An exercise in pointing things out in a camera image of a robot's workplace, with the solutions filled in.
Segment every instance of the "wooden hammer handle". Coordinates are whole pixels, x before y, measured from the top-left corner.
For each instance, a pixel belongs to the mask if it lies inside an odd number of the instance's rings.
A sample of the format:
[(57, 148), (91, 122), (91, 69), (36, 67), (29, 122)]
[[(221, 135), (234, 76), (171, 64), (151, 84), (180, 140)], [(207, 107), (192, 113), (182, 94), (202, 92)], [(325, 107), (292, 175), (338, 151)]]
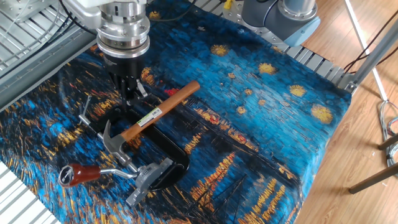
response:
[(175, 108), (179, 103), (185, 100), (192, 93), (199, 90), (200, 85), (197, 81), (191, 81), (188, 85), (184, 86), (180, 91), (176, 92), (169, 99), (161, 103), (157, 108), (152, 110), (149, 114), (143, 117), (135, 125), (129, 129), (123, 131), (121, 136), (126, 140), (130, 141), (137, 134), (139, 134), (146, 127), (151, 125), (153, 122), (159, 120), (163, 115), (167, 114), (171, 109)]

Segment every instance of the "hammer claw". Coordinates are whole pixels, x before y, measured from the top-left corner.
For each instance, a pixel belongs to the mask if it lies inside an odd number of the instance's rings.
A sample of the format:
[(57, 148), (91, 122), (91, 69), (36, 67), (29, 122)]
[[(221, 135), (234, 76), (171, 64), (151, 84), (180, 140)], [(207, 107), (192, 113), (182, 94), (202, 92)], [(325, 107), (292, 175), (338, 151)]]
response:
[(104, 130), (104, 134), (103, 134), (104, 144), (106, 142), (111, 142), (111, 136), (109, 135), (110, 132), (111, 132), (111, 122), (108, 120), (106, 122), (105, 130)]

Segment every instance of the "black cable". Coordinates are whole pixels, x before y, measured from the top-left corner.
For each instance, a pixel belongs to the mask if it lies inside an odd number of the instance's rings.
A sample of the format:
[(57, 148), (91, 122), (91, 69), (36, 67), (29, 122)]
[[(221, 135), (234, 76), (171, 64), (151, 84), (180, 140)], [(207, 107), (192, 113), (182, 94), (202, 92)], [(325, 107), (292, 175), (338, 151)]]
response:
[(387, 56), (385, 56), (379, 63), (377, 63), (376, 66), (380, 65), (381, 63), (385, 62), (389, 57), (391, 57), (391, 55), (393, 55), (395, 52), (397, 52), (398, 47), (396, 47), (391, 53), (389, 53)]
[(72, 17), (72, 14), (71, 14), (71, 13), (68, 11), (68, 9), (65, 7), (65, 5), (64, 5), (63, 2), (62, 2), (62, 0), (60, 0), (60, 4), (61, 4), (63, 10), (65, 11), (65, 13), (68, 15), (68, 17), (70, 17), (70, 18), (72, 19), (72, 22), (73, 22), (74, 24), (76, 24), (76, 26), (82, 28), (82, 29), (83, 29), (84, 31), (86, 31), (87, 33), (90, 33), (90, 34), (93, 34), (94, 36), (97, 36), (97, 34), (95, 34), (93, 31), (87, 29), (86, 27), (82, 26), (80, 23), (78, 23), (78, 22), (76, 21), (75, 18)]
[(398, 10), (390, 17), (390, 19), (383, 25), (383, 27), (379, 30), (379, 32), (376, 34), (376, 36), (372, 39), (372, 41), (370, 41), (370, 43), (368, 44), (368, 46), (361, 52), (361, 54), (352, 62), (350, 62), (349, 64), (347, 64), (347, 66), (345, 66), (344, 70), (345, 73), (348, 73), (348, 71), (354, 66), (354, 64), (361, 60), (361, 56), (362, 54), (365, 53), (365, 51), (373, 44), (373, 42), (376, 40), (377, 37), (379, 37), (379, 35), (381, 34), (381, 32), (387, 27), (388, 23), (390, 23), (393, 18), (395, 18), (395, 16), (398, 14)]
[(12, 72), (15, 68), (17, 68), (18, 66), (22, 65), (23, 63), (25, 63), (26, 61), (28, 61), (29, 59), (31, 59), (32, 57), (36, 56), (41, 50), (43, 50), (44, 48), (48, 47), (50, 44), (52, 44), (54, 41), (58, 40), (63, 34), (65, 34), (70, 28), (72, 28), (72, 22), (69, 24), (69, 26), (61, 33), (60, 31), (63, 29), (63, 27), (65, 27), (66, 24), (68, 24), (68, 20), (70, 19), (70, 17), (68, 16), (65, 21), (61, 24), (61, 26), (57, 29), (57, 31), (55, 31), (54, 35), (51, 36), (51, 38), (43, 44), (43, 46), (41, 46), (39, 49), (37, 49), (34, 53), (32, 53), (31, 55), (29, 55), (27, 58), (24, 58), (21, 62), (19, 62), (12, 70), (6, 72), (2, 77), (5, 77), (6, 75), (8, 75), (10, 72)]
[(345, 66), (345, 68), (344, 69), (346, 69), (348, 66), (350, 66), (350, 65), (354, 65), (357, 61), (359, 61), (359, 60), (362, 60), (362, 59), (364, 59), (364, 58), (367, 58), (369, 55), (365, 55), (365, 56), (362, 56), (362, 57), (360, 57), (359, 59), (357, 59), (357, 60), (353, 60), (352, 62), (350, 62), (349, 64), (347, 64), (346, 66)]
[(195, 3), (197, 2), (197, 0), (193, 0), (191, 5), (189, 6), (189, 8), (181, 15), (177, 16), (176, 18), (172, 18), (172, 19), (149, 19), (152, 22), (171, 22), (171, 21), (176, 21), (181, 19), (183, 16), (185, 16), (195, 5)]

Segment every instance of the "gray metal pole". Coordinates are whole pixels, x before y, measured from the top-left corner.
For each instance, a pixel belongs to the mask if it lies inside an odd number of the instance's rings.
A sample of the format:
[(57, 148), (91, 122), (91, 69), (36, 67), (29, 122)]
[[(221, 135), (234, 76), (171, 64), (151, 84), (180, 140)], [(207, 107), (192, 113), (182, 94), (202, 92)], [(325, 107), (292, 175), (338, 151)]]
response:
[(379, 63), (391, 46), (398, 39), (398, 20), (392, 25), (388, 33), (380, 41), (380, 44), (370, 53), (366, 61), (361, 65), (354, 76), (353, 83), (359, 85), (369, 72)]
[[(354, 12), (354, 9), (353, 9), (353, 7), (352, 7), (350, 1), (349, 1), (349, 0), (345, 0), (345, 3), (346, 3), (346, 7), (347, 7), (347, 11), (348, 11), (349, 18), (351, 19), (351, 22), (352, 22), (352, 24), (353, 24), (353, 27), (354, 27), (356, 36), (357, 36), (357, 38), (358, 38), (358, 40), (359, 40), (359, 43), (360, 43), (361, 46), (362, 46), (362, 49), (364, 50), (364, 49), (368, 46), (368, 45), (366, 44), (365, 35), (363, 35), (361, 26), (359, 26), (359, 22), (358, 22), (358, 20), (357, 20), (357, 18), (356, 18), (356, 16), (355, 16), (355, 12)], [(365, 54), (366, 54), (366, 55), (368, 55), (368, 54), (370, 54), (370, 53), (371, 53), (371, 52), (370, 52), (369, 49), (367, 49), (367, 50), (365, 51)], [(387, 97), (387, 95), (386, 95), (386, 91), (384, 91), (383, 84), (381, 83), (380, 76), (379, 76), (379, 73), (377, 72), (376, 68), (373, 68), (373, 69), (372, 69), (372, 72), (373, 72), (374, 80), (376, 81), (377, 87), (379, 88), (379, 92), (380, 92), (380, 97), (381, 97), (381, 99), (382, 99), (383, 101), (388, 100), (388, 97)]]

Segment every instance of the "red clamp handle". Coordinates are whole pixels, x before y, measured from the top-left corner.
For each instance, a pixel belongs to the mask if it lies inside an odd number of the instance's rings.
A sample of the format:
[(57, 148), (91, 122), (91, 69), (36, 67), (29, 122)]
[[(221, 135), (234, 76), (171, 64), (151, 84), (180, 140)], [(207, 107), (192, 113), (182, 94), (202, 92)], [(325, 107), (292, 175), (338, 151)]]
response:
[(58, 182), (62, 187), (74, 187), (80, 183), (96, 180), (101, 175), (99, 166), (69, 164), (62, 168)]

